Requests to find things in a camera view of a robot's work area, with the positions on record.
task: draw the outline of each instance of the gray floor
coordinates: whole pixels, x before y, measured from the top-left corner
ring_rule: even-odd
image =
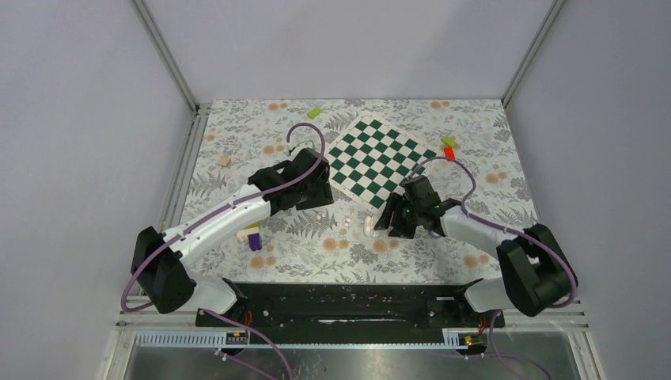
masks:
[[[532,356],[543,363],[554,378],[579,378],[568,341],[560,333],[496,334],[501,353]],[[300,379],[513,379],[496,358],[465,361],[446,359],[453,351],[434,350],[285,350],[294,375]],[[136,348],[126,380],[177,379],[265,379],[230,361],[222,362],[213,350],[192,348]],[[260,367],[277,378],[287,378],[282,362],[270,349],[242,352],[238,358]],[[533,365],[510,360],[528,379],[547,377]]]

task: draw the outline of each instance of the green square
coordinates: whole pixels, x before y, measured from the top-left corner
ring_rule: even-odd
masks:
[[[343,168],[343,166],[345,166],[345,163],[338,159],[333,160],[333,163],[331,164],[331,167],[335,170],[340,170]]]
[[[394,154],[394,161],[400,164],[401,162],[405,161],[405,156],[400,153]]]
[[[347,162],[347,166],[349,166],[349,167],[351,167],[351,168],[354,169],[354,168],[356,168],[356,167],[358,166],[358,164],[360,164],[360,163],[361,163],[361,162],[359,162],[356,158],[352,157],[352,158],[350,158],[350,161]]]
[[[366,188],[369,189],[371,192],[377,193],[377,190],[380,190],[382,186],[376,184],[375,182],[371,182]]]
[[[410,173],[410,169],[405,166],[399,166],[396,170],[401,176],[405,177],[406,174]]]
[[[396,184],[396,182],[392,182],[391,180],[387,180],[385,182],[385,184],[382,185],[383,188],[386,188],[390,192],[393,192],[394,190],[396,190],[396,186],[398,186]]]
[[[385,168],[382,171],[380,171],[380,174],[385,176],[385,178],[389,179],[392,177],[392,174],[394,174],[394,171],[388,166],[385,166]]]
[[[366,174],[364,174],[366,177],[370,178],[371,180],[374,180],[375,177],[377,177],[377,172],[372,169],[366,170]]]
[[[360,184],[354,184],[354,186],[352,186],[352,192],[357,196],[360,196],[364,190],[365,189]]]
[[[330,154],[331,156],[335,157],[335,158],[338,158],[338,156],[340,156],[342,153],[343,153],[343,152],[342,152],[340,149],[338,149],[338,148],[333,148],[333,149],[331,149],[331,151],[329,152],[329,154]]]
[[[356,148],[350,145],[347,148],[345,148],[345,153],[349,154],[350,156],[354,156],[354,154],[356,153]]]
[[[408,155],[408,158],[410,158],[410,159],[411,159],[412,161],[414,161],[414,162],[417,162],[417,161],[419,161],[420,158],[422,158],[422,155],[419,154],[419,153],[417,153],[417,152],[415,152],[415,151],[413,150],[413,151],[410,152],[410,154]]]
[[[347,178],[347,177],[345,177],[345,175],[342,174],[342,173],[336,173],[336,174],[333,176],[333,180],[334,180],[335,182],[338,182],[339,184],[342,184],[343,181],[344,181],[346,178]]]
[[[383,204],[385,204],[385,200],[380,198],[379,196],[374,196],[370,200],[370,204],[372,204],[375,208],[380,208],[382,207]]]
[[[389,158],[388,155],[382,154],[380,157],[377,158],[379,162],[382,162],[383,164],[387,165],[392,159]]]
[[[364,158],[362,162],[366,164],[366,166],[371,166],[373,163],[375,163],[375,158],[366,156],[366,158]]]
[[[350,173],[348,177],[355,181],[358,181],[361,179],[361,177],[363,177],[363,175],[355,170],[354,172]]]

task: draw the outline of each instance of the green and white checkerboard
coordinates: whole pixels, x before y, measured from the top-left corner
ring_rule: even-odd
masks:
[[[391,192],[403,193],[400,182],[418,162],[436,155],[425,142],[371,115],[354,119],[331,147],[331,186],[375,211]]]

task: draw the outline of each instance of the white wall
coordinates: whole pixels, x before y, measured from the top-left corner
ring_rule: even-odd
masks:
[[[552,0],[147,0],[200,101],[501,97]]]
[[[608,379],[668,378],[671,2],[568,2],[508,111]]]
[[[3,2],[0,378],[95,375],[188,110],[129,2]]]

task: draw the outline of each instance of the floral tablecloth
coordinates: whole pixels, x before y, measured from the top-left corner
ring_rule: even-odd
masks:
[[[322,113],[310,120],[306,114],[315,107]],[[330,143],[367,112],[422,137],[438,152],[440,138],[452,136],[459,144],[457,159],[477,179],[468,203],[472,211],[511,226],[536,220],[499,100],[221,100],[212,105],[181,222],[226,199],[258,169],[289,158],[285,138],[292,125],[312,122]],[[294,141],[319,150],[309,128],[298,128]],[[228,167],[218,164],[222,156],[231,157]],[[431,165],[427,176],[443,199],[460,199],[468,191],[470,181],[456,165]],[[491,256],[450,238],[432,238],[421,228],[413,240],[364,236],[364,218],[371,211],[333,192],[332,205],[283,211],[261,221],[261,251],[252,252],[232,237],[208,253],[196,265],[198,271],[233,281],[285,283],[466,283],[500,276]]]

